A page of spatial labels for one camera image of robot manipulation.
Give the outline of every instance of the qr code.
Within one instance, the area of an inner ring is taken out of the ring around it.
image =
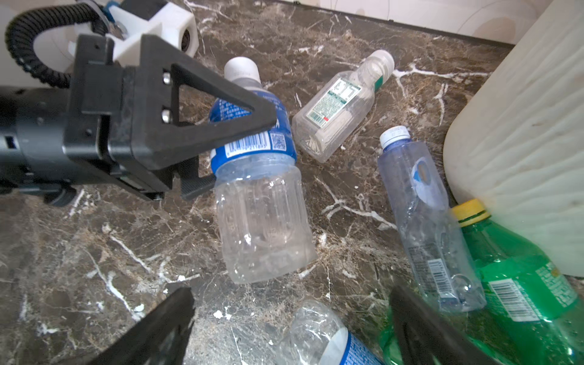
[[[285,151],[286,150],[286,139],[283,134],[280,133],[270,133],[272,138],[272,149],[275,151]]]

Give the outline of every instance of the marble surface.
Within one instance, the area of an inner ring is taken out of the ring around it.
[[[83,363],[182,286],[197,306],[185,364],[273,364],[272,344],[309,297],[379,353],[391,288],[413,283],[377,171],[378,137],[408,126],[442,170],[449,124],[509,49],[288,4],[199,0],[192,9],[202,35],[196,58],[222,72],[231,57],[250,57],[291,115],[375,49],[394,55],[394,77],[343,147],[325,165],[299,153],[318,259],[274,280],[234,284],[212,193],[186,202],[175,189],[149,203],[85,186],[67,208],[2,196],[0,363]],[[181,98],[191,121],[213,102],[190,90]]]

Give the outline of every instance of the bottle cap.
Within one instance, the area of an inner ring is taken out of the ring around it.
[[[407,140],[410,139],[410,135],[408,129],[404,126],[397,126],[393,128],[389,128],[387,131],[381,133],[381,137],[379,140],[381,142],[381,148],[385,149],[387,146],[392,144],[393,142],[399,140]]]
[[[262,82],[259,78],[258,65],[247,57],[235,57],[227,61],[224,74],[228,81],[248,78]]]
[[[385,51],[385,50],[377,50],[377,51],[371,53],[371,55],[369,57],[378,58],[383,63],[383,66],[384,66],[383,83],[385,83],[387,80],[389,80],[391,74],[394,72],[394,68],[395,68],[394,58],[391,56],[391,54],[388,51]]]
[[[476,222],[480,222],[491,216],[491,214],[486,211],[485,206],[483,206],[478,199],[472,199],[466,203],[455,206],[452,208],[452,213],[454,213],[456,219],[458,219],[460,227],[475,224]]]

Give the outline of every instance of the blue label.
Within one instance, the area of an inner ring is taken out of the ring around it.
[[[383,365],[383,363],[365,347],[363,342],[349,332],[345,354],[339,365]]]
[[[277,122],[276,126],[267,132],[262,132],[249,137],[231,142],[223,147],[211,151],[211,169],[213,173],[224,163],[241,156],[261,154],[261,153],[281,153],[291,156],[296,160],[296,149],[292,141],[292,131],[288,112],[274,94],[268,91],[252,91],[264,99],[271,101],[276,106]],[[239,106],[228,103],[224,100],[217,100],[209,112],[209,121],[219,123],[250,114]]]

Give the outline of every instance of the blue-labeled bottle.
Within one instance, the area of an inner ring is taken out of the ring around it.
[[[271,130],[211,152],[223,259],[235,283],[254,283],[304,267],[317,254],[286,108],[262,88],[258,66],[249,58],[229,60],[225,78],[271,101],[277,112]],[[247,110],[217,100],[209,121],[220,123],[246,114]]]
[[[443,312],[484,307],[481,282],[428,147],[412,141],[404,126],[388,129],[380,140],[379,171],[424,299]]]

